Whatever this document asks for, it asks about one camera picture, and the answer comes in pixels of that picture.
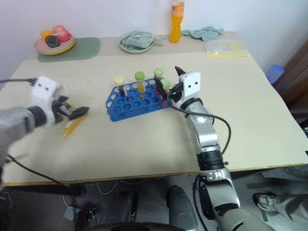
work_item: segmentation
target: pink plate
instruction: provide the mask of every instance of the pink plate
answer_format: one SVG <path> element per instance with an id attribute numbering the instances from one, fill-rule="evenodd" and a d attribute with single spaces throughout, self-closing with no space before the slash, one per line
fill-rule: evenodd
<path id="1" fill-rule="evenodd" d="M 72 42 L 72 40 L 74 39 L 74 37 L 71 35 L 71 37 L 69 38 L 68 41 L 65 41 L 65 42 L 60 42 L 60 46 L 58 47 L 54 47 L 54 48 L 51 48 L 49 46 L 47 46 L 47 44 L 43 41 L 43 39 L 39 39 L 37 40 L 35 43 L 34 43 L 34 47 L 35 49 L 37 49 L 38 51 L 53 51 L 53 50 L 59 50 L 63 47 L 65 47 L 67 44 L 69 44 L 70 42 Z"/>

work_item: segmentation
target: light blue cloth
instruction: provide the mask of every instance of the light blue cloth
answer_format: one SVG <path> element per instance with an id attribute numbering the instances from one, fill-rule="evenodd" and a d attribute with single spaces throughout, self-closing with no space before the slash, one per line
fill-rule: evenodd
<path id="1" fill-rule="evenodd" d="M 190 36 L 194 39 L 202 39 L 207 42 L 216 39 L 218 36 L 224 33 L 223 28 L 216 29 L 213 26 L 207 26 L 201 30 L 183 30 L 181 34 L 184 36 Z"/>

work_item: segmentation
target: green placemat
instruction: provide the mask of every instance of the green placemat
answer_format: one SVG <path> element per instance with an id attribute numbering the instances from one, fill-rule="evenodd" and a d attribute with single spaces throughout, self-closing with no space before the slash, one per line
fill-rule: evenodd
<path id="1" fill-rule="evenodd" d="M 38 54 L 38 60 L 42 63 L 48 63 L 90 59 L 98 54 L 100 48 L 101 41 L 98 38 L 77 38 L 75 45 L 67 52 L 57 55 Z"/>

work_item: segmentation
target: plastic bag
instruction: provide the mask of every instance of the plastic bag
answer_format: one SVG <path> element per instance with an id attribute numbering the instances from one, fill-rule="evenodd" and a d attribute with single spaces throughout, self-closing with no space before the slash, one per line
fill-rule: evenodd
<path id="1" fill-rule="evenodd" d="M 216 39 L 204 43 L 207 56 L 250 57 L 242 42 L 235 39 Z"/>

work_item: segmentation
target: white bottle cap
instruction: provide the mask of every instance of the white bottle cap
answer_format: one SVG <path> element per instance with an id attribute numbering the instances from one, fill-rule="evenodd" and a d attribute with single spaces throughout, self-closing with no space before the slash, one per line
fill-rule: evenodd
<path id="1" fill-rule="evenodd" d="M 123 76 L 116 76 L 114 78 L 114 82 L 117 86 L 124 85 L 124 77 Z"/>

